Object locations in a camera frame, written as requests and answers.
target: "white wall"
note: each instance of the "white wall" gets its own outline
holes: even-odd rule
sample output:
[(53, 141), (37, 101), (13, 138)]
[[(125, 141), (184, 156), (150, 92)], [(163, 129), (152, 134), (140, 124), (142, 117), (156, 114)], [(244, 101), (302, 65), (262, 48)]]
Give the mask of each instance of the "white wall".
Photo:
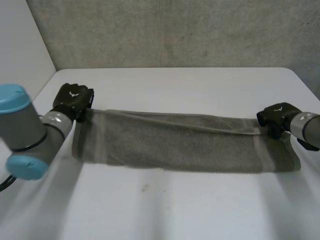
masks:
[(0, 84), (20, 84), (34, 99), (55, 72), (26, 1), (0, 0)]

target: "cloth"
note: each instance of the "cloth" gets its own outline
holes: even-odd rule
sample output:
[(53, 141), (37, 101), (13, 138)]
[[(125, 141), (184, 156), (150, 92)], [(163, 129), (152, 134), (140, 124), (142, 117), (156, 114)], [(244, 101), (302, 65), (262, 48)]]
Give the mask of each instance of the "cloth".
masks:
[(176, 171), (261, 173), (300, 170), (290, 134), (267, 136), (256, 119), (88, 109), (72, 154), (84, 162)]

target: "concrete wall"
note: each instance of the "concrete wall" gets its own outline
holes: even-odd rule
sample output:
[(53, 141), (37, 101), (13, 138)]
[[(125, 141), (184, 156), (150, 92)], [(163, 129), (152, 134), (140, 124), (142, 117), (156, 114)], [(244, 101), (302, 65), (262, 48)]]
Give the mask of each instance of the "concrete wall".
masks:
[(26, 1), (0, 0), (0, 84), (20, 84), (34, 99), (55, 72)]
[(317, 0), (27, 3), (57, 70), (286, 67), (320, 97)]

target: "white table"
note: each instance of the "white table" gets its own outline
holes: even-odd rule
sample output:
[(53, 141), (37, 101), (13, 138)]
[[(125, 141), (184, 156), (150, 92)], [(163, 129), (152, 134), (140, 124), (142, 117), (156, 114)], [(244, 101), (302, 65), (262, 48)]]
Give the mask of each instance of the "white table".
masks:
[[(319, 100), (286, 68), (68, 69), (37, 96), (51, 109), (64, 83), (94, 89), (95, 109), (255, 118), (289, 102), (320, 113)], [(320, 155), (291, 139), (301, 171), (187, 173), (80, 164), (70, 134), (49, 173), (0, 193), (1, 240), (199, 240), (320, 238)], [(0, 176), (10, 152), (0, 145)]]

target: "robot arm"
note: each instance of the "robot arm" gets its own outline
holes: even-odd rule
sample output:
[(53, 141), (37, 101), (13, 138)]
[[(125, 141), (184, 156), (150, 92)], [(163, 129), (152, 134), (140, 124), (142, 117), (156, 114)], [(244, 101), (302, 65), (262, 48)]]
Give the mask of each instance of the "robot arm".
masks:
[(298, 142), (309, 151), (320, 149), (320, 115), (302, 112), (289, 103), (266, 107), (256, 114), (260, 126), (269, 128), (268, 134), (279, 139), (283, 132), (291, 132)]
[(48, 170), (72, 129), (91, 108), (93, 89), (64, 84), (53, 109), (39, 118), (26, 91), (19, 85), (0, 85), (0, 136), (12, 151), (6, 168), (16, 178), (40, 179)]

